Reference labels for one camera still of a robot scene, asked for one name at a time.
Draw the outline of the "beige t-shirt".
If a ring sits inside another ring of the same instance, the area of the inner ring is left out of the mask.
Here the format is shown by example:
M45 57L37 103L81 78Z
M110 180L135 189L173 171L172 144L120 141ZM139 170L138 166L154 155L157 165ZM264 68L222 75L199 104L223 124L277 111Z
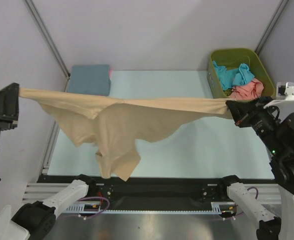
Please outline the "beige t-shirt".
M140 162L136 140L160 141L203 117L231 118L222 98L121 99L31 88L19 96L36 101L75 146L95 144L104 179L128 180Z

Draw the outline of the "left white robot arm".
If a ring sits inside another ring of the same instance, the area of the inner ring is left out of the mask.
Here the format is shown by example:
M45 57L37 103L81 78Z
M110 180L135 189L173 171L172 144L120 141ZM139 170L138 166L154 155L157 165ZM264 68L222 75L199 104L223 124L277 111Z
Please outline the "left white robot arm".
M19 90L18 83L0 90L0 135L18 126ZM0 240L42 240L62 212L78 200L91 200L96 194L95 180L81 174L57 194L27 203L15 214L12 214L11 205L7 205L0 211Z

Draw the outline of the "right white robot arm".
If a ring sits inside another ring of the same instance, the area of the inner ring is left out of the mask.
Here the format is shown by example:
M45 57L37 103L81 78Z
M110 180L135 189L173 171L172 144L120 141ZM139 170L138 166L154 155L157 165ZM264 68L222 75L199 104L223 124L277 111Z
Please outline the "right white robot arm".
M235 125L251 127L271 153L270 166L281 198L281 217L270 213L235 175L220 179L218 196L232 200L255 224L259 240L294 240L294 112L283 121L278 100L259 97L248 102L226 101Z

